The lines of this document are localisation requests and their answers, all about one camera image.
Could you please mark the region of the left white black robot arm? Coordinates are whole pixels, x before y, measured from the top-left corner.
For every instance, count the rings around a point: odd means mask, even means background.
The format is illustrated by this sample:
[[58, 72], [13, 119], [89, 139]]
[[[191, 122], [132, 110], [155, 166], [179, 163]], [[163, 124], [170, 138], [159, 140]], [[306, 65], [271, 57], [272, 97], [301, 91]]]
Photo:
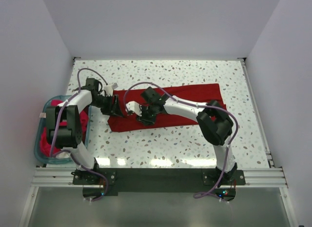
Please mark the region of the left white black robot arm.
[[74, 91], [74, 94], [57, 106], [46, 108], [46, 140], [50, 147], [49, 156], [54, 158], [66, 153], [84, 171], [84, 179], [96, 184], [101, 179], [96, 159], [84, 145], [80, 114], [89, 106], [100, 109], [103, 115], [122, 117], [119, 97], [114, 93], [117, 83], [102, 85], [94, 78], [88, 78], [86, 84]]

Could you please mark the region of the dark red t-shirt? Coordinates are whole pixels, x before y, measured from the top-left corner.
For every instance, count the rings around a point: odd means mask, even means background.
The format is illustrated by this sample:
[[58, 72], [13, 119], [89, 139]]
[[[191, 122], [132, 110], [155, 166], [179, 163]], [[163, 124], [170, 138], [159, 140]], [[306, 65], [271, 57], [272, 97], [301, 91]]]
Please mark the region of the dark red t-shirt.
[[157, 114], [155, 123], [144, 125], [137, 119], [137, 114], [124, 117], [111, 116], [108, 119], [111, 131], [126, 132], [198, 124], [196, 121], [198, 113], [203, 111], [203, 106], [210, 101], [217, 101], [221, 108], [226, 109], [220, 85], [217, 83], [165, 87], [163, 90], [154, 88], [154, 90], [161, 96], [165, 92], [172, 95], [172, 98], [168, 98], [164, 104], [164, 112]]

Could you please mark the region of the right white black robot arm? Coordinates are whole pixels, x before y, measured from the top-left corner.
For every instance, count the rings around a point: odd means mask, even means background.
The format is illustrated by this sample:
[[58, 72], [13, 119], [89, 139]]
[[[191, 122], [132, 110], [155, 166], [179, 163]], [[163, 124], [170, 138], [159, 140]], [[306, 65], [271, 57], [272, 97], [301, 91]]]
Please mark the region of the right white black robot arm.
[[145, 126], [152, 126], [160, 114], [180, 116], [198, 123], [204, 139], [213, 145], [216, 156], [217, 179], [227, 185], [234, 179], [237, 170], [231, 142], [236, 135], [234, 123], [228, 111], [213, 100], [209, 103], [192, 102], [165, 92], [158, 94], [149, 87], [141, 93], [146, 104], [135, 101], [126, 104], [127, 109], [137, 115], [137, 120]]

